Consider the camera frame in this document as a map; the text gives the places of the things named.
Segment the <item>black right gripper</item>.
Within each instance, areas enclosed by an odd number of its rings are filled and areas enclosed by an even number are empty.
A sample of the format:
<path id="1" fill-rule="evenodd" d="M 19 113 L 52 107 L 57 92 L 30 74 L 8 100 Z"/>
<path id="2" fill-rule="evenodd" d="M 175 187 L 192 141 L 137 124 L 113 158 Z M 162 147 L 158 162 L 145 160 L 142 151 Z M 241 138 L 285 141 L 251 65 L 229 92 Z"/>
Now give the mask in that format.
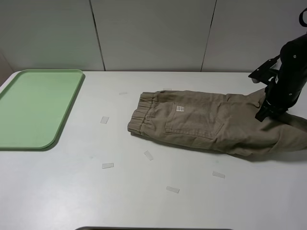
<path id="1" fill-rule="evenodd" d="M 287 42 L 280 51 L 281 66 L 255 118 L 277 118 L 294 106 L 307 82 L 307 35 Z"/>

